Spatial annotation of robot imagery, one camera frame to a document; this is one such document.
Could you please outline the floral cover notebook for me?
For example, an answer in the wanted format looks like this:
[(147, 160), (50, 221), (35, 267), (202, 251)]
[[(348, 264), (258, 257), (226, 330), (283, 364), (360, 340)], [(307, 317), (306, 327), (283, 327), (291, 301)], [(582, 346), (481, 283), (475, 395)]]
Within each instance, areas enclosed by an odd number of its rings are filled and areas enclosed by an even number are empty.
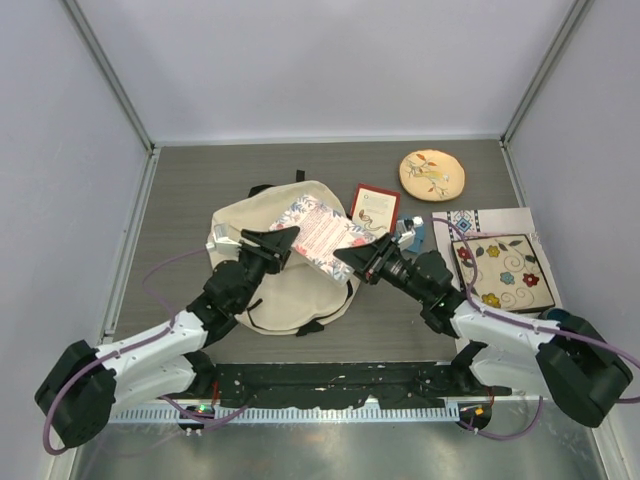
[(351, 279), (354, 270), (334, 256), (335, 250), (360, 247), (376, 236), (348, 219), (341, 211), (305, 194), (293, 201), (269, 226), (270, 231), (298, 227), (291, 249), (319, 272), (339, 285)]

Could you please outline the red bordered book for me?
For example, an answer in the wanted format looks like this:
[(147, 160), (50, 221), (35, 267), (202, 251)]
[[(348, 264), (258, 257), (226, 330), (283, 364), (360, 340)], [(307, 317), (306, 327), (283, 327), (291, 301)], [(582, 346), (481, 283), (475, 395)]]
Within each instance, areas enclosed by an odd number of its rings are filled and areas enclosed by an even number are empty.
[(360, 183), (355, 190), (351, 219), (376, 236), (393, 234), (400, 198), (399, 192)]

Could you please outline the cream canvas backpack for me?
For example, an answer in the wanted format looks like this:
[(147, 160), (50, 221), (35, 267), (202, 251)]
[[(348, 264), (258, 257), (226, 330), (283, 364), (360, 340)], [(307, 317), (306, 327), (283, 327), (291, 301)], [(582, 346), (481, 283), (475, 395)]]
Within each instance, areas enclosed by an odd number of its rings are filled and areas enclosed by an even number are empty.
[[(305, 194), (316, 197), (346, 216), (341, 202), (326, 185), (307, 181), (305, 173), (299, 170), (294, 183), (256, 187), (246, 199), (216, 211), (211, 228), (214, 224), (226, 223), (230, 237), (240, 243), (243, 229), (270, 231), (269, 226), (281, 213)], [(228, 266), (232, 260), (238, 259), (239, 249), (234, 256), (209, 253), (212, 267)], [(344, 315), (359, 285), (360, 281), (354, 274), (344, 285), (335, 283), (291, 249), (284, 269), (264, 277), (236, 319), (266, 335), (302, 336), (321, 331), (326, 324)]]

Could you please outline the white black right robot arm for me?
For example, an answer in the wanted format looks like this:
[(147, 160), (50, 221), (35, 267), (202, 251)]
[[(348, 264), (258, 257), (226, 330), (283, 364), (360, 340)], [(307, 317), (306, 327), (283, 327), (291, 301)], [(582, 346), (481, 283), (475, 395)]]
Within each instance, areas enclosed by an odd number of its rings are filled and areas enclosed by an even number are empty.
[(474, 355), (451, 371), (460, 393), (472, 395), (484, 386), (522, 390), (552, 399), (572, 420), (592, 428), (624, 403), (632, 359), (586, 319), (562, 309), (531, 318), (481, 305), (469, 290), (453, 285), (438, 251), (410, 260), (388, 235), (334, 255), (361, 281), (384, 280), (418, 301), (433, 331), (469, 340)]

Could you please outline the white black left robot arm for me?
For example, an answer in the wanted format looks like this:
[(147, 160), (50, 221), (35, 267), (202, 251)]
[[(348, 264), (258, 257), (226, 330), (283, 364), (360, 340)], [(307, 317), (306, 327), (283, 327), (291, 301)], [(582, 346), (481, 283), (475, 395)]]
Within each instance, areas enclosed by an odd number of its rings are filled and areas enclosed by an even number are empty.
[(267, 275), (280, 273), (299, 227), (231, 238), (214, 226), (205, 250), (225, 255), (202, 293), (184, 310), (154, 328), (112, 344), (69, 345), (37, 389), (34, 400), (45, 416), (45, 451), (61, 455), (94, 438), (116, 413), (167, 394), (205, 397), (213, 375), (192, 357), (224, 338), (247, 310)]

